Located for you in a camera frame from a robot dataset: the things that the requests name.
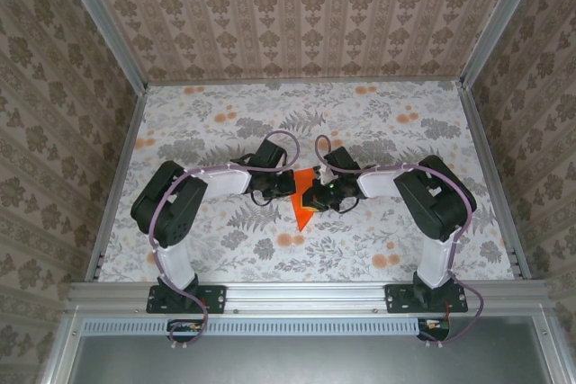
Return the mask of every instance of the metal vent grille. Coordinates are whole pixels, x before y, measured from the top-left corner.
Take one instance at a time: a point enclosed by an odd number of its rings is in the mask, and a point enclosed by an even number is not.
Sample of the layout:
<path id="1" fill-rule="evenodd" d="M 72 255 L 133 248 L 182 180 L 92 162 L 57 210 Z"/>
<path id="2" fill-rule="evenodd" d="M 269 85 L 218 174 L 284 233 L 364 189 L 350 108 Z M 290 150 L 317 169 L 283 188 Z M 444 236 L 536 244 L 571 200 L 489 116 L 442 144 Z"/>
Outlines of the metal vent grille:
<path id="1" fill-rule="evenodd" d="M 82 335 L 166 335 L 166 318 L 90 318 Z M 417 335 L 416 318 L 213 318 L 205 335 Z M 189 335 L 175 332 L 175 335 Z"/>

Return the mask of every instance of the floral patterned floor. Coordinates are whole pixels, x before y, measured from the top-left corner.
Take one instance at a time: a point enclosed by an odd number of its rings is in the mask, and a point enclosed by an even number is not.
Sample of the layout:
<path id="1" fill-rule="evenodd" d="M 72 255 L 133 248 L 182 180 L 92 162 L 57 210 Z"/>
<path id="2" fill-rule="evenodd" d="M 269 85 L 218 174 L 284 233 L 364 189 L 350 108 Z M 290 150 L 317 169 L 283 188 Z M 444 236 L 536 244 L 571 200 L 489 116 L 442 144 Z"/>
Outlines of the floral patterned floor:
<path id="1" fill-rule="evenodd" d="M 296 168 L 318 164 L 319 134 L 346 146 L 360 165 L 441 156 L 478 201 L 456 273 L 513 278 L 455 84 L 384 82 L 149 88 L 100 281 L 156 279 L 130 208 L 162 162 L 224 164 L 255 151 L 273 129 L 288 129 L 301 142 Z M 288 138 L 274 140 L 293 155 Z M 290 199 L 258 208 L 242 195 L 204 202 L 185 241 L 201 281 L 389 281 L 411 280 L 423 238 L 399 199 L 317 214 L 299 232 Z"/>

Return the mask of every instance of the beige patterned wall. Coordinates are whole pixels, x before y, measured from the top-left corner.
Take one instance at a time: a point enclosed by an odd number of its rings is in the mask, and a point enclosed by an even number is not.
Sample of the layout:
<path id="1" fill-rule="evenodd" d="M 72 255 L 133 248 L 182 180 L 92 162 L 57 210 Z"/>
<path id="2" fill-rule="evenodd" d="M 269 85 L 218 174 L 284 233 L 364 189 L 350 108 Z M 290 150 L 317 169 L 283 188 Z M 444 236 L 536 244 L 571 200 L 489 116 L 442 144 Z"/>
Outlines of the beige patterned wall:
<path id="1" fill-rule="evenodd" d="M 80 0 L 0 0 L 0 382 L 33 382 L 50 352 L 133 104 Z"/>
<path id="2" fill-rule="evenodd" d="M 458 76 L 497 0 L 104 0 L 150 81 Z"/>
<path id="3" fill-rule="evenodd" d="M 576 0 L 522 0 L 472 92 L 531 268 L 576 347 Z"/>

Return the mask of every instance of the wire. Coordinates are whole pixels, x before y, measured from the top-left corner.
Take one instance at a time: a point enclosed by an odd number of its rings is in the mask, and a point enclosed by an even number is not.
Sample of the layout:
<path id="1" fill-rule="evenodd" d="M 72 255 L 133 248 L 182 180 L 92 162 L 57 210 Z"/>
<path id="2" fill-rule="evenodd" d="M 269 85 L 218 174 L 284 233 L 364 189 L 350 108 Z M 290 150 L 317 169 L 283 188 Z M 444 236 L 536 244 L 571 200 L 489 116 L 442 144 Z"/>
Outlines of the wire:
<path id="1" fill-rule="evenodd" d="M 180 290 L 178 287 L 176 287 L 176 285 L 166 275 L 166 270 L 164 269 L 164 266 L 162 265 L 162 263 L 160 262 L 160 260 L 158 258 L 158 247 L 160 246 L 160 244 L 154 238 L 154 228 L 156 227 L 156 223 L 158 222 L 158 216 L 160 215 L 160 212 L 162 211 L 162 209 L 166 205 L 168 198 L 176 190 L 178 185 L 181 182 L 183 182 L 186 178 L 194 176 L 196 174 L 200 174 L 200 173 L 209 174 L 210 172 L 221 172 L 222 170 L 225 170 L 225 169 L 245 171 L 245 172 L 247 172 L 249 169 L 250 171 L 262 171 L 262 172 L 266 172 L 266 173 L 279 173 L 279 172 L 282 172 L 282 171 L 290 168 L 292 165 L 294 165 L 296 163 L 296 161 L 298 160 L 298 157 L 300 156 L 300 143 L 298 142 L 298 139 L 292 133 L 285 131 L 285 130 L 273 130 L 272 132 L 268 133 L 265 136 L 265 139 L 268 139 L 268 138 L 272 137 L 273 135 L 277 135 L 277 134 L 287 135 L 288 137 L 290 137 L 294 141 L 294 144 L 296 145 L 296 154 L 295 154 L 294 158 L 288 164 L 280 166 L 280 167 L 276 167 L 276 168 L 260 168 L 257 166 L 226 164 L 226 165 L 211 166 L 211 167 L 207 167 L 207 168 L 196 168 L 195 170 L 192 170 L 192 171 L 186 171 L 182 175 L 180 175 L 177 179 L 175 179 L 174 182 L 168 187 L 168 189 L 164 193 L 164 196 L 160 199 L 160 202 L 158 203 L 156 210 L 154 210 L 154 214 L 152 215 L 152 219 L 150 221 L 150 226 L 148 227 L 148 241 L 150 242 L 150 245 L 152 246 L 152 255 L 154 256 L 154 262 L 156 263 L 158 271 L 160 272 L 160 278 L 171 290 L 173 290 L 173 291 L 177 292 L 178 294 L 180 294 L 181 296 L 184 296 L 184 297 L 190 299 L 191 301 L 193 301 L 202 311 L 202 325 L 201 325 L 200 329 L 198 330 L 198 333 L 194 337 L 192 337 L 192 339 L 190 339 L 190 341 L 188 341 L 187 344 L 193 344 L 204 333 L 206 326 L 208 325 L 208 309 L 195 296 L 193 296 L 192 294 L 189 294 L 183 290 Z M 174 340 L 174 338 L 172 337 L 173 333 L 174 333 L 173 331 L 170 332 L 170 335 L 168 336 L 168 338 L 170 339 L 170 342 L 172 342 L 173 346 L 177 346 L 180 343 L 178 343 L 177 341 Z"/>
<path id="2" fill-rule="evenodd" d="M 467 285 L 467 284 L 461 282 L 460 280 L 458 280 L 458 278 L 456 278 L 454 272 L 452 271 L 452 267 L 454 266 L 454 259 L 456 256 L 456 246 L 458 244 L 458 239 L 464 234 L 464 231 L 466 231 L 466 229 L 468 229 L 468 227 L 472 223 L 472 213 L 473 213 L 472 205 L 468 201 L 468 198 L 466 197 L 466 194 L 464 193 L 464 191 L 456 183 L 454 183 L 451 179 L 446 177 L 444 174 L 439 173 L 438 171 L 433 170 L 432 168 L 428 168 L 428 167 L 422 166 L 422 165 L 413 165 L 413 164 L 398 164 L 398 165 L 389 165 L 389 166 L 376 165 L 376 166 L 371 167 L 371 168 L 365 168 L 365 169 L 360 169 L 360 170 L 345 170 L 343 168 L 338 168 L 337 166 L 331 165 L 326 160 L 326 158 L 324 158 L 324 156 L 322 156 L 320 154 L 320 149 L 318 147 L 318 143 L 320 142 L 321 139 L 325 139 L 327 141 L 328 151 L 330 151 L 330 149 L 332 148 L 330 138 L 328 138 L 326 135 L 318 135 L 316 137 L 316 141 L 314 142 L 314 151 L 316 152 L 316 156 L 322 162 L 322 164 L 327 166 L 332 171 L 336 171 L 336 172 L 340 172 L 340 173 L 348 173 L 348 174 L 363 174 L 363 173 L 374 173 L 374 172 L 380 172 L 380 171 L 387 172 L 387 171 L 419 170 L 419 171 L 423 171 L 425 173 L 434 175 L 435 177 L 444 181 L 446 184 L 448 184 L 448 186 L 450 186 L 460 196 L 460 198 L 462 199 L 463 205 L 466 208 L 466 215 L 467 216 L 466 216 L 466 221 L 460 227 L 458 232 L 456 232 L 456 234 L 454 235 L 454 238 L 452 239 L 452 246 L 450 247 L 450 255 L 448 256 L 448 264 L 447 264 L 446 271 L 448 272 L 448 275 L 454 280 L 455 283 L 457 283 L 458 285 L 464 287 L 465 289 L 473 292 L 478 297 L 478 300 L 480 301 L 480 306 L 478 307 L 478 310 L 476 311 L 476 314 L 474 315 L 472 322 L 458 335 L 455 335 L 453 337 L 449 337 L 448 339 L 445 339 L 445 341 L 440 342 L 440 341 L 437 341 L 437 339 L 431 335 L 425 334 L 424 332 L 422 332 L 422 334 L 425 335 L 426 337 L 428 337 L 432 342 L 434 342 L 438 345 L 447 344 L 449 342 L 453 342 L 453 341 L 459 339 L 460 337 L 462 337 L 462 335 L 464 335 L 466 332 L 468 332 L 468 330 L 470 330 L 470 328 L 476 323 L 476 321 L 478 321 L 478 319 L 480 318 L 480 315 L 484 309 L 484 298 L 482 297 L 480 292 L 478 292 L 476 289 L 474 289 L 470 285 Z"/>
<path id="3" fill-rule="evenodd" d="M 352 205 L 352 207 L 346 209 L 346 210 L 342 210 L 342 211 L 337 211 L 337 214 L 339 215 L 344 215 L 346 213 L 348 213 L 349 211 L 352 211 L 356 208 L 356 206 L 358 205 L 358 203 L 360 202 L 359 199 L 356 198 L 356 202 Z"/>
<path id="4" fill-rule="evenodd" d="M 272 202 L 272 199 L 270 199 L 267 202 L 265 202 L 264 204 L 259 203 L 258 201 L 256 201 L 256 197 L 254 196 L 254 191 L 252 191 L 250 193 L 250 198 L 252 199 L 252 202 L 254 202 L 258 207 L 266 207 L 268 204 L 270 204 Z"/>

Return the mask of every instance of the orange triangular piece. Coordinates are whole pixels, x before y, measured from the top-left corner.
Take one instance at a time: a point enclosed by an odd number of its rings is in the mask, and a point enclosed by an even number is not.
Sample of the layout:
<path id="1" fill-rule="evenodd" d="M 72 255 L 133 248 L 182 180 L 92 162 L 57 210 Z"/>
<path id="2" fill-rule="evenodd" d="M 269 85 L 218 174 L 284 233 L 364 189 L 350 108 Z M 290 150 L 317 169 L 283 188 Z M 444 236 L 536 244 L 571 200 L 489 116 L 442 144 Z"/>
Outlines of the orange triangular piece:
<path id="1" fill-rule="evenodd" d="M 314 168 L 294 172 L 294 181 L 296 183 L 296 193 L 291 195 L 294 215 L 298 222 L 298 229 L 302 232 L 306 224 L 310 221 L 314 212 L 302 207 L 302 195 L 312 186 L 312 181 L 316 178 Z"/>

